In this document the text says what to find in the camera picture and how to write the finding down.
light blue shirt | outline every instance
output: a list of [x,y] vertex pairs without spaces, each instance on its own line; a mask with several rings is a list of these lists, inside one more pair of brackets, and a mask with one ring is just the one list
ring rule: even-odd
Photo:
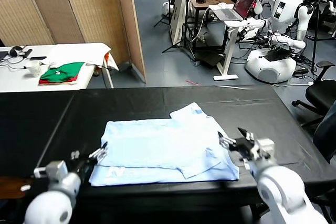
[[171,119],[108,122],[107,156],[94,168],[93,186],[236,180],[239,169],[219,145],[218,123],[192,103]]

laptop screen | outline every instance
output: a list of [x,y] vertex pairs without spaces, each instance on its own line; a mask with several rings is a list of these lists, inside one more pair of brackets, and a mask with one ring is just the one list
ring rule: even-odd
[[255,0],[237,0],[233,10],[235,10],[242,18],[246,18]]

black tablecloth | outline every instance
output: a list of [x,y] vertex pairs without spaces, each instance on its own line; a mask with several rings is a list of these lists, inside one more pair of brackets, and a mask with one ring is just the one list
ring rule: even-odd
[[[66,92],[53,92],[49,104]],[[39,93],[25,96],[40,96]],[[175,87],[77,91],[68,107],[41,165],[68,160],[79,150],[90,153],[100,146],[108,121],[169,118],[169,113],[192,102],[213,116],[230,137],[239,137],[243,127],[275,142],[276,159],[297,172],[308,191],[325,190],[336,182],[335,170],[328,165],[282,101],[268,85],[240,87]],[[84,184],[80,199],[98,205],[177,209],[188,204],[251,204],[259,198],[249,171],[232,153],[240,168],[237,182],[200,182],[91,187]]]
[[0,93],[0,176],[33,173],[74,93]]

green shirt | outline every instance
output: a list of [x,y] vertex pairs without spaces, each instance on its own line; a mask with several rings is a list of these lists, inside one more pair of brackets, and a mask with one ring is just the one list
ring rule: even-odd
[[51,68],[45,72],[40,80],[49,82],[65,82],[76,77],[84,62],[69,63],[59,68]]

red cloth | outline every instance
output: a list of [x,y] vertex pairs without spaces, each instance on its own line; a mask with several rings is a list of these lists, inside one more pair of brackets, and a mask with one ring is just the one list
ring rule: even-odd
[[70,82],[72,82],[72,81],[77,81],[77,77],[78,77],[78,76],[75,76],[75,77],[73,77],[72,79],[70,79],[70,80],[67,80],[67,81],[65,81],[65,82],[49,82],[49,81],[46,81],[46,80],[39,80],[39,81],[38,81],[38,84],[47,85],[47,84],[62,84],[62,83],[70,83]]

